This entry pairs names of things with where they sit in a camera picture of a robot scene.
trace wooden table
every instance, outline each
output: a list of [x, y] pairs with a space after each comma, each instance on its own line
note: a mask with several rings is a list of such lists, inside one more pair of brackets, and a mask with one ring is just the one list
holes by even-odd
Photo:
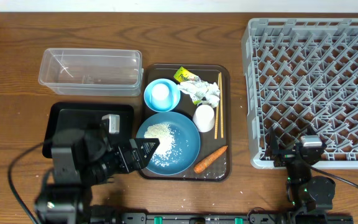
[[[222, 183], [145, 180], [117, 175], [115, 184], [93, 187], [93, 203], [149, 212], [246, 213], [291, 207], [285, 170], [251, 166], [247, 139], [247, 92], [240, 39], [253, 17], [358, 17], [358, 14], [166, 14], [166, 13], [0, 13], [0, 223], [29, 223], [7, 184], [7, 165], [44, 139], [50, 107], [58, 101], [126, 103], [139, 117], [142, 100], [56, 95], [37, 79], [49, 47], [137, 49], [144, 68], [153, 63], [220, 64], [231, 75], [232, 173]], [[41, 176], [52, 166], [39, 151], [14, 169], [14, 183], [32, 209]], [[358, 183], [358, 170], [333, 170]], [[336, 182], [334, 212], [358, 223], [358, 190]]]

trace blue bowl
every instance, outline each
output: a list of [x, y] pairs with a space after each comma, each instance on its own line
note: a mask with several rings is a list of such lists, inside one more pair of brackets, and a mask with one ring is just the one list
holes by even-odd
[[[158, 110], [153, 104], [152, 104], [152, 89], [156, 84], [163, 83], [166, 86], [168, 86], [169, 91], [172, 93], [172, 105], [167, 110]], [[166, 79], [166, 78], [159, 78], [158, 80], [154, 80], [150, 82], [146, 89], [144, 90], [144, 101], [146, 105], [155, 112], [166, 112], [173, 110], [180, 101], [180, 90], [177, 87], [177, 84], [173, 81]]]
[[168, 159], [163, 160], [154, 155], [147, 169], [160, 175], [174, 175], [187, 170], [196, 160], [200, 152], [200, 134], [193, 122], [186, 116], [176, 112], [157, 113], [143, 122], [136, 137], [144, 138], [147, 128], [155, 124], [169, 124], [175, 146]]

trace food wrapper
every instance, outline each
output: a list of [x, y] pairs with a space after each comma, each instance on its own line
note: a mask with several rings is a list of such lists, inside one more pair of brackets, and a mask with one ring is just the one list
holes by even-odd
[[210, 84], [202, 81], [197, 75], [183, 67], [180, 67], [173, 77], [180, 82], [178, 89], [190, 95], [195, 105], [207, 104], [215, 108], [219, 104], [221, 91], [216, 83]]

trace gray dish rack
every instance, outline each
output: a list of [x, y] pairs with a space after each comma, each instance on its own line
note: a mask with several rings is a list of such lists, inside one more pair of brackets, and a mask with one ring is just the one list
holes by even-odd
[[251, 19], [241, 40], [251, 164], [269, 129], [281, 148], [312, 126], [327, 144], [320, 169], [358, 169], [358, 19]]

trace brown tray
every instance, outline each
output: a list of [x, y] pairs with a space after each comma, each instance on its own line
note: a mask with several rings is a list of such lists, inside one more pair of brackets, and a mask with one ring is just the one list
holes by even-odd
[[[231, 172], [231, 122], [230, 122], [230, 76], [229, 72], [220, 65], [180, 65], [180, 64], [154, 64], [147, 69], [144, 80], [145, 87], [152, 81], [158, 78], [167, 78], [178, 83], [173, 75], [183, 66], [195, 75], [199, 76], [202, 80], [209, 83], [218, 83], [219, 72], [222, 73], [222, 86], [223, 86], [223, 115], [224, 115], [224, 138], [221, 138], [221, 125], [220, 125], [220, 109], [218, 121], [218, 139], [214, 138], [215, 127], [207, 133], [200, 133], [201, 148], [198, 157], [187, 170], [175, 175], [159, 175], [155, 174], [148, 169], [139, 171], [140, 175], [146, 179], [159, 179], [159, 180], [199, 180], [199, 181], [223, 181]], [[188, 118], [192, 118], [196, 111], [196, 105], [193, 104], [189, 95], [181, 93], [180, 102], [173, 110], [174, 112], [181, 113]], [[142, 108], [142, 121], [156, 114], [148, 108], [145, 103]], [[193, 171], [194, 166], [199, 163], [206, 156], [210, 155], [215, 150], [222, 146], [228, 145], [226, 153], [219, 159], [214, 161], [204, 172], [196, 174]]]

